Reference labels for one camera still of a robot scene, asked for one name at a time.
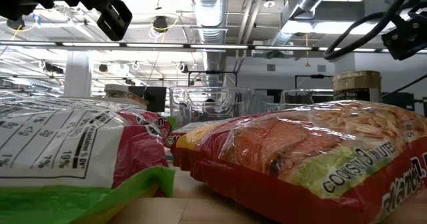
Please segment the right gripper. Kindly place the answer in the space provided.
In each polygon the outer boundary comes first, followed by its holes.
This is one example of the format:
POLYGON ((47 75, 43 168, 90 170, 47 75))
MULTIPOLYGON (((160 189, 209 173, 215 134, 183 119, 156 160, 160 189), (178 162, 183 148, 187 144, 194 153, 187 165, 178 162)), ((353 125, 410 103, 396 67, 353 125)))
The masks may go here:
POLYGON ((409 19, 400 15, 391 18, 395 28, 382 34, 381 39, 395 60, 405 60, 427 48, 427 0, 417 3, 407 12, 409 19))

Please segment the tan-lidded spice jar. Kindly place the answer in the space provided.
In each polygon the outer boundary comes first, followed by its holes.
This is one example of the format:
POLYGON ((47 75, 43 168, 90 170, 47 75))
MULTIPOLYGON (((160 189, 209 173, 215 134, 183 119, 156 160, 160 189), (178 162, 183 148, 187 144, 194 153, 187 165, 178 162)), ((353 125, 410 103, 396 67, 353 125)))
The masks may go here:
POLYGON ((382 76, 378 71, 351 71, 332 79, 334 100, 382 102, 382 76))

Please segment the brown orange snack packet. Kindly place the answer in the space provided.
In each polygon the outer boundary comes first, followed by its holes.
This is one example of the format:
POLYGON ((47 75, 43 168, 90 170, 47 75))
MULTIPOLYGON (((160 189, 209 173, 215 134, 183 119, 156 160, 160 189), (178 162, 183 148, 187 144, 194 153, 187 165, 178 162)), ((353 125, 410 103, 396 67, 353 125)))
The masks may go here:
POLYGON ((132 92, 128 92, 127 98, 139 103, 140 105, 145 106, 145 108, 148 108, 149 102, 145 100, 143 97, 140 97, 139 95, 136 95, 132 92))

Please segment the green pink ramen packet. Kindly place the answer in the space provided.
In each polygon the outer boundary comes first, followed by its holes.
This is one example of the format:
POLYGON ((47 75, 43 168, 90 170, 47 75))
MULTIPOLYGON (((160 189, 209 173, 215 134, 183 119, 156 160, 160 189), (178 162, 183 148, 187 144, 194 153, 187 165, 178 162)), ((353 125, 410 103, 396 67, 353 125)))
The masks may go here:
POLYGON ((106 224, 170 197, 167 119, 93 99, 0 97, 0 224, 106 224))

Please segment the red yellow ramen packet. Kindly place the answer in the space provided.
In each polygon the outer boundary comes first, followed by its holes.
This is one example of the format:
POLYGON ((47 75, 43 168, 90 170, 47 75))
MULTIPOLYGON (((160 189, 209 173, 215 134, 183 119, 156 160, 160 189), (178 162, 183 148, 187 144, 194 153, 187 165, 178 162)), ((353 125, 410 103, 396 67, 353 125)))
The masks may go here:
POLYGON ((427 118, 383 103, 223 120, 171 152, 195 180, 280 223, 373 224, 427 189, 427 118))

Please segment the black monitor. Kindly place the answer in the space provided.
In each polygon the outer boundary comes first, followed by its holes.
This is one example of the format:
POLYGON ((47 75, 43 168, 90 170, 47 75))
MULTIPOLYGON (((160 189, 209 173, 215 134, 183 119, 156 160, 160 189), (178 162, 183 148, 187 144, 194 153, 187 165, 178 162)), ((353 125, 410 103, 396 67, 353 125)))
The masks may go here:
POLYGON ((151 112, 164 112, 166 100, 166 87, 129 86, 129 92, 138 96, 151 112))
POLYGON ((415 111, 415 101, 413 93, 387 93, 382 94, 382 102, 388 105, 394 105, 407 109, 409 111, 415 111))

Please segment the white building column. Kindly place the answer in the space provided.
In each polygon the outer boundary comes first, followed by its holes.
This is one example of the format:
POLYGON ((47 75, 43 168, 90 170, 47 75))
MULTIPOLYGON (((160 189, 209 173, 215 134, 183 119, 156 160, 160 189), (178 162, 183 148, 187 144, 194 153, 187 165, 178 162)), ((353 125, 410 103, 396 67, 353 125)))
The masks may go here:
POLYGON ((88 51, 68 51, 64 96, 90 97, 93 61, 88 51))

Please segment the long ceiling light panel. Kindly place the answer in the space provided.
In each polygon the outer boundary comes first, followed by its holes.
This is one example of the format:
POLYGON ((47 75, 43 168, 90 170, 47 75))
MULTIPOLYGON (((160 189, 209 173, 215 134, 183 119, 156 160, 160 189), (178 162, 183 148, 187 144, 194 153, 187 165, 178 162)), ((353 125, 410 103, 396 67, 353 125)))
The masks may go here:
POLYGON ((281 32, 285 34, 295 33, 319 33, 319 34, 343 34, 352 22, 345 21, 288 21, 281 32))

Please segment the black overhead light bar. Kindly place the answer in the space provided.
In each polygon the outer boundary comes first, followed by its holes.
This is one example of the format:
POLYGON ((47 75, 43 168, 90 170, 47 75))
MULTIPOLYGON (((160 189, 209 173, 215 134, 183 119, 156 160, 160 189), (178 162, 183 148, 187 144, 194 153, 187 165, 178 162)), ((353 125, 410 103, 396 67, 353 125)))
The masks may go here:
POLYGON ((189 44, 189 43, 122 43, 122 42, 54 42, 54 41, 8 41, 0 40, 0 46, 51 48, 51 49, 86 49, 86 50, 152 50, 152 51, 302 51, 324 52, 326 47, 305 46, 267 46, 267 45, 227 45, 227 44, 189 44))

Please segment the clear plastic container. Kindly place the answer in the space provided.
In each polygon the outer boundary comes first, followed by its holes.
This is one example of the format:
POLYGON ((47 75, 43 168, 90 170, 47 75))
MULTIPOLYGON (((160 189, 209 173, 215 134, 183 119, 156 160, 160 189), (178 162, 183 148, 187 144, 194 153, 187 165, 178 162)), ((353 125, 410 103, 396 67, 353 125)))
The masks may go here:
POLYGON ((239 87, 171 87, 170 114, 177 126, 246 115, 251 91, 239 87))
POLYGON ((331 89, 297 89, 282 92, 280 107, 292 109, 302 105, 313 105, 333 100, 334 93, 331 89))

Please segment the wide silver ventilation duct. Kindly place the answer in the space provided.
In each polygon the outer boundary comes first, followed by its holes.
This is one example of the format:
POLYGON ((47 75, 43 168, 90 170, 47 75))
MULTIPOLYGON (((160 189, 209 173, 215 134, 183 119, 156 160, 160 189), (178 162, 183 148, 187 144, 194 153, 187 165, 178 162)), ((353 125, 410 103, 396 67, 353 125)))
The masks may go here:
MULTIPOLYGON (((198 27, 200 43, 206 45, 224 44, 226 0, 193 0, 194 15, 198 27)), ((224 52, 206 51, 203 53, 205 71, 225 71, 226 57, 224 52)), ((207 86, 220 87, 223 85, 224 74, 207 75, 207 86)))

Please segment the black background rig frame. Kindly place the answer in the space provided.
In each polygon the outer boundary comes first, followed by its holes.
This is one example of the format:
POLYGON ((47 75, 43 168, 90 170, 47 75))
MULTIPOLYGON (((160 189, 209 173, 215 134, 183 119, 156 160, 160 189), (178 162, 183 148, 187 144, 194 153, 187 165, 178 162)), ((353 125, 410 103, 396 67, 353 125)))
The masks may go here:
POLYGON ((330 80, 332 80, 332 78, 334 77, 334 76, 332 76, 332 75, 322 75, 322 74, 313 74, 313 75, 295 75, 294 76, 294 88, 295 89, 297 89, 298 88, 298 79, 300 78, 300 77, 304 77, 304 78, 310 78, 310 79, 326 79, 326 78, 328 78, 328 79, 330 79, 330 80))

